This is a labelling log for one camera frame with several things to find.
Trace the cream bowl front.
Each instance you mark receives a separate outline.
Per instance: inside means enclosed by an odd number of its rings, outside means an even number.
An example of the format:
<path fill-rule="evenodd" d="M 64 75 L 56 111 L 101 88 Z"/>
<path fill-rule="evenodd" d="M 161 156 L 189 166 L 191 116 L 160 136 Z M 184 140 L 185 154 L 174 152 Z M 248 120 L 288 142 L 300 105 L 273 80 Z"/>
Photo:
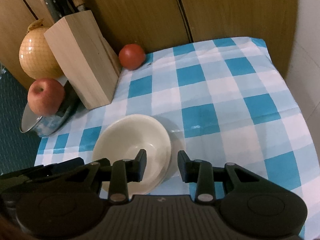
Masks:
<path fill-rule="evenodd" d="M 163 125 L 141 114 L 128 115 L 108 126 L 99 136 L 92 160 L 107 158 L 110 163 L 134 159 L 146 150 L 146 168 L 141 182 L 128 183 L 129 196 L 148 194 L 165 178 L 171 159 L 171 142 Z"/>

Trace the teal foam mat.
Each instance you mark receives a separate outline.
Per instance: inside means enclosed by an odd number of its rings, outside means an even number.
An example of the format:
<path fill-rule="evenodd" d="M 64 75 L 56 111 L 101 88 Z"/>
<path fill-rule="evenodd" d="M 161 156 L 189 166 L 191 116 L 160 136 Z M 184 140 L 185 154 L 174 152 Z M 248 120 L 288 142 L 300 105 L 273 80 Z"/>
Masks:
<path fill-rule="evenodd" d="M 0 166 L 1 174 L 6 174 L 32 167 L 41 139 L 33 132 L 20 132 L 27 90 L 4 67 L 0 86 Z"/>

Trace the steel pot with lid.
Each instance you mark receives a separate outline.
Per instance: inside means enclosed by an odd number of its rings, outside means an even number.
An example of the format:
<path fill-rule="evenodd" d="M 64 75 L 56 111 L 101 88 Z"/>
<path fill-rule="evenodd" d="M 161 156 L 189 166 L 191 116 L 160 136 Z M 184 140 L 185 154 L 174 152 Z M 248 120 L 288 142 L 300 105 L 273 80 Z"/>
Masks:
<path fill-rule="evenodd" d="M 39 137 L 46 137 L 60 129 L 75 113 L 81 102 L 69 81 L 65 82 L 64 89 L 66 92 L 65 98 L 59 110 L 52 116 L 36 115 L 26 104 L 20 123 L 20 132 L 35 132 Z"/>

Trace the blue white checkered tablecloth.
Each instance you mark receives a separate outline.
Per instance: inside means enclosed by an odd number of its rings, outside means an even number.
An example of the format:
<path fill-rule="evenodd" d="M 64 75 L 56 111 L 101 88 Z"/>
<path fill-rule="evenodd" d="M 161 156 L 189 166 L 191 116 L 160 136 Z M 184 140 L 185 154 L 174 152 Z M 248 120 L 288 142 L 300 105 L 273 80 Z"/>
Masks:
<path fill-rule="evenodd" d="M 92 160 L 99 135 L 131 114 L 157 119 L 172 152 L 214 166 L 236 163 L 296 193 L 307 205 L 301 236 L 319 237 L 319 163 L 303 118 L 263 40 L 223 38 L 151 53 L 124 70 L 111 104 L 75 116 L 43 138 L 36 165 Z"/>

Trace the red apple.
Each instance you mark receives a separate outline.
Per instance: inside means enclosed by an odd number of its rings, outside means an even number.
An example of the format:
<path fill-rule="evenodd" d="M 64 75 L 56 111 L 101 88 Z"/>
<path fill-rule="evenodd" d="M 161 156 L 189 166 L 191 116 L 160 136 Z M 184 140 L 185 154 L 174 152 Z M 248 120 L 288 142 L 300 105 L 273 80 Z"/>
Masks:
<path fill-rule="evenodd" d="M 59 81 L 41 78 L 34 81 L 28 90 L 28 105 L 31 111 L 40 116 L 54 115 L 63 102 L 65 89 Z"/>

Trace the red tomato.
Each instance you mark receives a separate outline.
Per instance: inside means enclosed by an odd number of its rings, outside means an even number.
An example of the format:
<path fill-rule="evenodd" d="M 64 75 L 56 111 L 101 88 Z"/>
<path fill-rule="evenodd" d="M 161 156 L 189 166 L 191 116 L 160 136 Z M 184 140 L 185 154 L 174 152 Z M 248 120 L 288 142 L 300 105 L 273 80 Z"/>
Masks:
<path fill-rule="evenodd" d="M 143 48 L 137 44 L 127 44 L 119 52 L 120 64 L 128 69 L 135 70 L 139 68 L 146 59 Z"/>

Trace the yellow pomelo in net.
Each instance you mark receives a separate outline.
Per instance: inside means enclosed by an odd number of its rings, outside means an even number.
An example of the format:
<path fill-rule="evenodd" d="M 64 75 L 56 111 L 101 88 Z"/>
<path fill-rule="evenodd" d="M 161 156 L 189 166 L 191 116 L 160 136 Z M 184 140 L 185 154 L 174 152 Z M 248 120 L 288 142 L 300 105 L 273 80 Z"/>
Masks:
<path fill-rule="evenodd" d="M 19 62 L 23 71 L 34 80 L 58 79 L 63 72 L 44 37 L 48 28 L 43 26 L 43 21 L 42 18 L 28 26 L 20 45 Z"/>

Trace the wooden knife block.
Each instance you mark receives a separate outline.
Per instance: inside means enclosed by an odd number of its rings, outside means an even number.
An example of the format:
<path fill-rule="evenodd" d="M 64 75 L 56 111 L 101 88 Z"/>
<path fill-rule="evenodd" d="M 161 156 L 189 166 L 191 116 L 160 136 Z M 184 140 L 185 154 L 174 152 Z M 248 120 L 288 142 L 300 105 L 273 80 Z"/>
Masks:
<path fill-rule="evenodd" d="M 87 109 L 112 102 L 122 66 L 90 10 L 61 18 L 44 37 Z"/>

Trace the wooden cabinet doors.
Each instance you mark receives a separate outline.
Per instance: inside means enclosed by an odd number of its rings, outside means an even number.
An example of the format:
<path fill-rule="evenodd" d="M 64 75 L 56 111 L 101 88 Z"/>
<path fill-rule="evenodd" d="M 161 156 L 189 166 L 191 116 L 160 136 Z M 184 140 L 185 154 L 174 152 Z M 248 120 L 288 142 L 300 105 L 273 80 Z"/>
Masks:
<path fill-rule="evenodd" d="M 263 39 L 286 76 L 296 27 L 297 0 L 85 0 L 103 37 L 118 55 L 127 44 L 146 53 L 228 37 Z M 36 81 L 19 62 L 28 26 L 44 19 L 42 0 L 1 0 L 1 63 L 29 88 Z"/>

